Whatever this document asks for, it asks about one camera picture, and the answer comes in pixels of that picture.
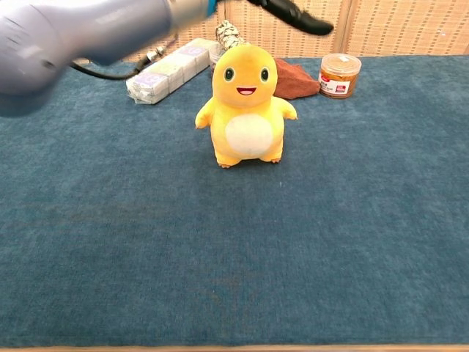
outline jar label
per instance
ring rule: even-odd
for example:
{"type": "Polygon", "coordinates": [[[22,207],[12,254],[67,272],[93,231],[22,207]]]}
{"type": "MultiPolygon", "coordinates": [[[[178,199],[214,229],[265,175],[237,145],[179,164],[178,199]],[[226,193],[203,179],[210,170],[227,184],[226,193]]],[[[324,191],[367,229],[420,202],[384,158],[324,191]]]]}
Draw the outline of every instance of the jar label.
{"type": "Polygon", "coordinates": [[[320,73],[321,90],[326,93],[343,95],[349,91],[349,81],[334,81],[320,73]]]}

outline plush toy foot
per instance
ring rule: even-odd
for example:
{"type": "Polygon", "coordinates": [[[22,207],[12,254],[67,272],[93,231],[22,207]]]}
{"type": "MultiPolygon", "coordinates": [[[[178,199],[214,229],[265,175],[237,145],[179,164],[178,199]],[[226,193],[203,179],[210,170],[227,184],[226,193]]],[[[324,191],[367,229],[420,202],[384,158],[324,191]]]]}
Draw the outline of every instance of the plush toy foot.
{"type": "Polygon", "coordinates": [[[224,169],[228,169],[231,166],[234,166],[241,162],[239,159],[231,158],[229,156],[221,155],[220,153],[215,151],[215,157],[217,159],[217,163],[220,167],[224,169]]]}
{"type": "Polygon", "coordinates": [[[281,155],[271,155],[271,156],[261,158],[261,160],[265,161],[266,163],[278,164],[281,160],[281,155]]]}

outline plush toy arm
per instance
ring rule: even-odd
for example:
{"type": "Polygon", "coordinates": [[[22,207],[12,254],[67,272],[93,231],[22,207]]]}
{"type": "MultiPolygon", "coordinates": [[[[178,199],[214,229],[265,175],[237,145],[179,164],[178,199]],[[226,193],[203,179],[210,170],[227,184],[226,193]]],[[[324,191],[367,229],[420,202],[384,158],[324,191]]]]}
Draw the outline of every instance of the plush toy arm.
{"type": "Polygon", "coordinates": [[[210,126],[213,116],[213,98],[210,98],[209,101],[200,109],[199,113],[196,116],[196,128],[206,128],[210,126]]]}
{"type": "Polygon", "coordinates": [[[274,97],[274,98],[276,99],[276,102],[278,104],[278,108],[280,109],[284,119],[288,119],[288,120],[297,120],[298,119],[296,110],[295,110],[295,108],[293,107],[292,104],[290,104],[285,99],[277,98],[277,97],[274,97]]]}

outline white package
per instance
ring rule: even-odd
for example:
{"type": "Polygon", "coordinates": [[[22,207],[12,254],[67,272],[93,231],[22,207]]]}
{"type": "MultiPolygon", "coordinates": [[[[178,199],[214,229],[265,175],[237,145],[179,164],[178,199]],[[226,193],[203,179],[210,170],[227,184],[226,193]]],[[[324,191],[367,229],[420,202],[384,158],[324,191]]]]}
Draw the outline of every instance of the white package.
{"type": "Polygon", "coordinates": [[[126,82],[138,104],[156,104],[210,66],[209,49],[218,42],[197,38],[126,82]]]}

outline plush toy eye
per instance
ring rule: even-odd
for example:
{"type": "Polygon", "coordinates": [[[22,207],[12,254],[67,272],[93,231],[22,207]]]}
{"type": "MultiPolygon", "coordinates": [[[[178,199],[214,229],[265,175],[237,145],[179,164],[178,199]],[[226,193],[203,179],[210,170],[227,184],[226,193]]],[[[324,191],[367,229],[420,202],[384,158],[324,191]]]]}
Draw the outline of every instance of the plush toy eye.
{"type": "Polygon", "coordinates": [[[225,70],[225,80],[226,80],[226,81],[231,81],[234,76],[235,76],[235,72],[233,71],[232,68],[228,67],[228,68],[225,70]]]}
{"type": "Polygon", "coordinates": [[[267,82],[269,79],[269,70],[267,68],[263,68],[261,71],[261,79],[263,82],[267,82]]]}

